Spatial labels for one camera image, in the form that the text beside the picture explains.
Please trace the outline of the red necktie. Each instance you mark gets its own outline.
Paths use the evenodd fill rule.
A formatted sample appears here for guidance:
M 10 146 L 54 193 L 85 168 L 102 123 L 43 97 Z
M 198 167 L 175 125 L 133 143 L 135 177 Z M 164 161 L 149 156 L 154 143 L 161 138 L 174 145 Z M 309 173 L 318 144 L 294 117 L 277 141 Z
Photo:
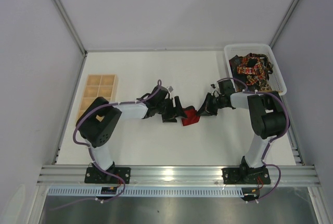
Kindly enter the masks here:
M 193 125 L 199 122 L 200 117 L 197 116 L 197 111 L 195 107 L 189 106 L 184 108 L 183 110 L 186 114 L 186 118 L 181 119 L 183 127 Z

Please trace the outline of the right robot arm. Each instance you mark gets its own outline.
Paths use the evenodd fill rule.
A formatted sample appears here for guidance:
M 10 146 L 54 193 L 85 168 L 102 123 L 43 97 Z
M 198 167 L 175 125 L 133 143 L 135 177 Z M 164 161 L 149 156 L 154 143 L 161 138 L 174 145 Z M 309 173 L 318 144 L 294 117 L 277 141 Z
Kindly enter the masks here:
M 197 116 L 216 116 L 222 108 L 247 109 L 254 136 L 239 165 L 239 179 L 246 181 L 265 174 L 265 158 L 271 144 L 289 128 L 289 116 L 279 93 L 249 91 L 245 83 L 235 78 L 224 78 L 217 84 L 217 95 L 207 93 Z

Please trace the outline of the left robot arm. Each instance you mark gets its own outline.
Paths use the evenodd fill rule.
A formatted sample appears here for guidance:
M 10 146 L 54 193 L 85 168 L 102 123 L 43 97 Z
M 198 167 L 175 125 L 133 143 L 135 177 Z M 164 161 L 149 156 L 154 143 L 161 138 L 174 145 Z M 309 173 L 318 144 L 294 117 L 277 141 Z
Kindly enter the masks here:
M 119 120 L 147 119 L 156 114 L 161 115 L 163 122 L 187 118 L 179 97 L 172 98 L 170 94 L 170 89 L 163 87 L 159 80 L 151 93 L 134 101 L 111 103 L 102 96 L 97 97 L 76 122 L 73 141 L 88 148 L 96 169 L 107 175 L 112 174 L 115 165 L 107 142 Z

